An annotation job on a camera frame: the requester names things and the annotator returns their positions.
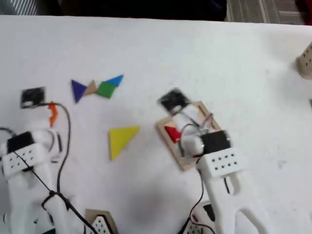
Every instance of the yellow triangle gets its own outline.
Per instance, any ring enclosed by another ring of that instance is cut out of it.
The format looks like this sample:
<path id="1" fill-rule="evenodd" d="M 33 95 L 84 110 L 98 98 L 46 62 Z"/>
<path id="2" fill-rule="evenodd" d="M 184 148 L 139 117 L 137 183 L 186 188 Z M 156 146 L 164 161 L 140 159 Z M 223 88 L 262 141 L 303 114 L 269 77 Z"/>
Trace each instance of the yellow triangle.
<path id="1" fill-rule="evenodd" d="M 127 143 L 139 131 L 140 126 L 128 128 L 113 128 L 109 130 L 109 138 L 111 142 L 111 159 L 114 160 Z"/>

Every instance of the wooden board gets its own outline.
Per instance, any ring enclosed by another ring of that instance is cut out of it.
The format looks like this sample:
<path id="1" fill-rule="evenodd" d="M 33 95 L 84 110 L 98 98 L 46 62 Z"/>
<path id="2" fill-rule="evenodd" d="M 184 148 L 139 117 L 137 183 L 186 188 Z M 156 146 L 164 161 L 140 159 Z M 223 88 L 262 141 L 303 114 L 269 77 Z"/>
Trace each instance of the wooden board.
<path id="1" fill-rule="evenodd" d="M 199 120 L 203 121 L 205 116 L 208 115 L 210 112 L 207 110 L 207 108 L 202 103 L 202 101 L 195 101 L 195 102 L 193 102 L 193 105 L 199 109 Z M 214 126 L 215 129 L 221 130 L 220 126 L 215 121 L 215 119 L 213 119 L 212 125 Z M 188 169 L 191 169 L 192 167 L 194 167 L 194 165 L 188 165 L 188 164 L 184 164 L 182 162 L 180 152 L 178 151 L 174 142 L 171 140 L 169 134 L 165 130 L 165 126 L 176 127 L 176 125 L 172 121 L 171 117 L 166 117 L 166 118 L 163 118 L 162 120 L 158 121 L 156 123 L 156 128 L 158 129 L 159 134 L 161 135 L 161 137 L 163 138 L 163 140 L 166 142 L 167 146 L 169 147 L 169 149 L 170 149 L 172 155 L 174 156 L 176 162 L 178 163 L 180 169 L 183 171 L 187 171 Z"/>
<path id="2" fill-rule="evenodd" d="M 99 210 L 89 210 L 89 209 L 87 209 L 86 212 L 85 212 L 84 217 L 85 217 L 85 219 L 89 223 L 92 224 L 98 215 L 104 215 L 106 217 L 108 225 L 112 229 L 113 234 L 118 234 L 115 222 L 114 222 L 111 214 L 108 211 L 99 211 Z"/>

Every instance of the orange piece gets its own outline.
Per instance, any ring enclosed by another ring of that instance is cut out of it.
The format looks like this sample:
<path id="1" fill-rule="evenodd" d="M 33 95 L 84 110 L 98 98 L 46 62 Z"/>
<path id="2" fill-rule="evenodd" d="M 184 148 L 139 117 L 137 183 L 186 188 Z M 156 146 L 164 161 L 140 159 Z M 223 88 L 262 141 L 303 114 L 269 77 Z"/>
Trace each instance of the orange piece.
<path id="1" fill-rule="evenodd" d="M 58 117 L 58 111 L 53 101 L 51 101 L 48 109 L 52 111 L 52 115 L 50 117 L 50 126 L 53 127 L 55 120 Z"/>

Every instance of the black cable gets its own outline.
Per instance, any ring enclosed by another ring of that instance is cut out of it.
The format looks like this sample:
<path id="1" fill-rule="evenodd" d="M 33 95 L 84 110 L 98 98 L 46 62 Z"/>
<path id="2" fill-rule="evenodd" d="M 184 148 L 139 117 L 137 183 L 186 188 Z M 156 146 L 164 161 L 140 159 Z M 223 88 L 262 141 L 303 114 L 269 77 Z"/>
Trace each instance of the black cable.
<path id="1" fill-rule="evenodd" d="M 200 203 L 200 201 L 203 199 L 203 196 L 204 196 L 204 182 L 203 182 L 203 178 L 201 177 L 201 172 L 200 170 L 198 170 L 198 173 L 199 173 L 199 176 L 200 176 L 200 181 L 201 181 L 201 195 L 200 195 L 200 198 L 198 200 L 198 202 L 192 207 L 191 209 L 191 212 L 190 212 L 190 215 L 189 215 L 189 218 L 191 220 L 191 222 L 194 224 L 194 225 L 197 225 L 197 226 L 200 226 L 200 227 L 205 227 L 205 228 L 208 228 L 210 229 L 210 231 L 215 234 L 215 232 L 213 231 L 213 229 L 206 225 L 206 224 L 201 224 L 201 223 L 194 223 L 193 220 L 192 220 L 192 213 L 193 213 L 193 210 L 195 209 L 195 207 Z"/>
<path id="2" fill-rule="evenodd" d="M 194 125 L 196 125 L 197 128 L 200 127 L 200 125 L 193 118 L 191 118 L 188 114 L 184 113 L 183 111 L 180 111 L 179 113 L 181 113 L 184 116 L 186 116 Z"/>
<path id="3" fill-rule="evenodd" d="M 49 106 L 49 105 L 50 105 L 50 103 L 42 103 L 42 104 L 39 104 L 39 105 L 37 105 L 37 106 L 35 106 L 33 108 L 37 108 L 39 106 Z M 70 121 L 69 112 L 68 112 L 67 108 L 64 105 L 62 105 L 61 103 L 57 103 L 57 102 L 55 102 L 54 105 L 60 106 L 64 110 L 64 112 L 66 113 L 66 116 L 67 116 L 67 121 L 68 121 L 67 149 L 66 149 L 66 154 L 65 154 L 65 157 L 63 159 L 63 162 L 62 162 L 62 164 L 61 164 L 61 166 L 60 166 L 60 168 L 58 170 L 58 178 L 57 178 L 57 192 L 60 193 L 60 176 L 61 176 L 63 167 L 64 167 L 65 162 L 66 162 L 66 160 L 68 158 L 68 155 L 69 155 L 70 138 L 71 138 L 71 121 Z"/>
<path id="4" fill-rule="evenodd" d="M 11 137 L 15 137 L 16 136 L 16 133 L 12 129 L 9 129 L 9 128 L 0 127 L 0 131 L 7 132 L 8 134 L 11 135 Z"/>
<path id="5" fill-rule="evenodd" d="M 25 164 L 28 168 L 30 168 L 30 166 L 28 165 L 28 163 L 21 157 L 19 156 L 15 151 L 13 151 L 13 153 L 16 154 L 17 157 L 19 157 Z M 33 174 L 38 178 L 38 180 L 40 180 L 40 182 L 47 188 L 47 190 L 49 190 L 49 192 L 51 191 L 51 189 L 49 189 L 49 187 L 42 181 L 42 179 L 37 175 L 36 172 L 34 172 L 34 170 L 31 170 L 33 172 Z"/>
<path id="6" fill-rule="evenodd" d="M 15 151 L 13 151 L 13 153 L 16 154 L 16 156 L 18 156 L 25 164 L 28 168 L 30 168 L 30 166 L 28 165 L 28 163 L 20 156 L 18 155 Z M 64 197 L 64 195 L 60 192 L 55 192 L 53 190 L 51 190 L 43 181 L 42 179 L 37 175 L 36 172 L 34 172 L 34 170 L 31 170 L 32 173 L 38 178 L 38 180 L 46 187 L 46 189 L 49 191 L 49 196 L 42 202 L 41 206 L 43 207 L 43 209 L 45 209 L 44 205 L 45 203 L 51 199 L 54 195 L 58 195 L 65 203 L 65 205 L 67 207 L 69 207 L 69 209 L 71 209 L 74 214 L 88 227 L 90 228 L 95 234 L 97 234 L 97 231 L 95 230 L 94 227 L 92 227 L 92 225 L 77 211 L 77 209 L 70 203 L 70 201 Z"/>
<path id="7" fill-rule="evenodd" d="M 230 190 L 229 190 L 228 182 L 226 181 L 226 177 L 224 177 L 224 184 L 226 187 L 226 191 L 228 192 L 228 194 L 230 194 Z"/>

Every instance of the gray carpet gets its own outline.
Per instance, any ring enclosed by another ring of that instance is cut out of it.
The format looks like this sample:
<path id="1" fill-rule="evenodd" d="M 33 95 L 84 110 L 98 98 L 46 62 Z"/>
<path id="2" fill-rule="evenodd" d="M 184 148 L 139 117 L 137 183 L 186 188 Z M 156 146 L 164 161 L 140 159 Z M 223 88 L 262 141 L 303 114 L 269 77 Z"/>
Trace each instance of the gray carpet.
<path id="1" fill-rule="evenodd" d="M 254 23 L 306 24 L 307 6 L 294 0 L 228 0 L 227 21 Z"/>

